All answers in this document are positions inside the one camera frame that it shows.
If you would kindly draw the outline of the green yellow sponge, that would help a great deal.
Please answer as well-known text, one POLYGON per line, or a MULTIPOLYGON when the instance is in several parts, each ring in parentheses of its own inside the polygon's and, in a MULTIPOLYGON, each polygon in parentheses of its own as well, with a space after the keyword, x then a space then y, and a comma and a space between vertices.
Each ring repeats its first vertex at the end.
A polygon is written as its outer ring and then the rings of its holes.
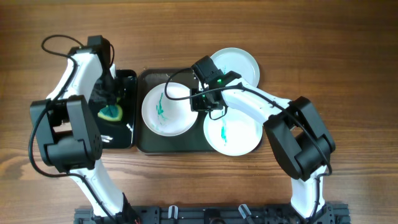
POLYGON ((105 121, 117 122, 122 120, 123 109, 119 105, 107 105, 100 109, 97 116, 105 121))

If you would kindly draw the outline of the white plate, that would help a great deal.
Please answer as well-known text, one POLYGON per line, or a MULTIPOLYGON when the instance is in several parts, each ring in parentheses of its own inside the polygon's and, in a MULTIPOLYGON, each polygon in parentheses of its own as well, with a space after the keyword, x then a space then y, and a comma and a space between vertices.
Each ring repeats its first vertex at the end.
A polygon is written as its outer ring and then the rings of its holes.
POLYGON ((242 156, 261 142, 262 125, 239 110, 228 108, 206 115, 203 132, 210 146, 227 156, 242 156))
POLYGON ((258 86, 260 80, 259 65, 247 51, 228 47, 215 52, 210 58, 224 74, 234 71, 252 86, 258 86))
POLYGON ((197 120, 189 100, 178 100, 190 94, 183 84, 170 82, 155 86, 142 102, 142 118, 145 125, 161 136, 178 136, 188 131, 197 120))

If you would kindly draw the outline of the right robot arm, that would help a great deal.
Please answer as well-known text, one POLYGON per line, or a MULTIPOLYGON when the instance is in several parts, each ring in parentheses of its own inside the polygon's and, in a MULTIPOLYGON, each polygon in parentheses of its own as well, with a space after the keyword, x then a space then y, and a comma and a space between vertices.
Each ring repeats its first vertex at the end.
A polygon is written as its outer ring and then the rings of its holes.
POLYGON ((279 98, 249 84, 240 74, 223 73, 209 56, 192 65, 202 85, 190 93, 193 111, 236 109, 261 123, 274 157, 292 179, 292 208, 315 223, 325 201, 322 184, 332 174, 335 142, 312 102, 279 98))

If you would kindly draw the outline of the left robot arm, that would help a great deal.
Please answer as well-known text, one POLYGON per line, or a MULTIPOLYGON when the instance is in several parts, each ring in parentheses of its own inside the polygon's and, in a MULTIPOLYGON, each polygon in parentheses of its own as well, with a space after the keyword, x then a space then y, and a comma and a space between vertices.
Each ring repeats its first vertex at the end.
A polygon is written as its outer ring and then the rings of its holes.
POLYGON ((89 107, 100 82, 100 95, 116 105, 114 47, 101 35, 89 36, 64 56, 67 68, 46 99, 32 102, 28 155, 34 170, 49 178, 71 178, 91 203, 91 223, 140 223, 139 214, 111 180, 101 155, 103 138, 89 107))

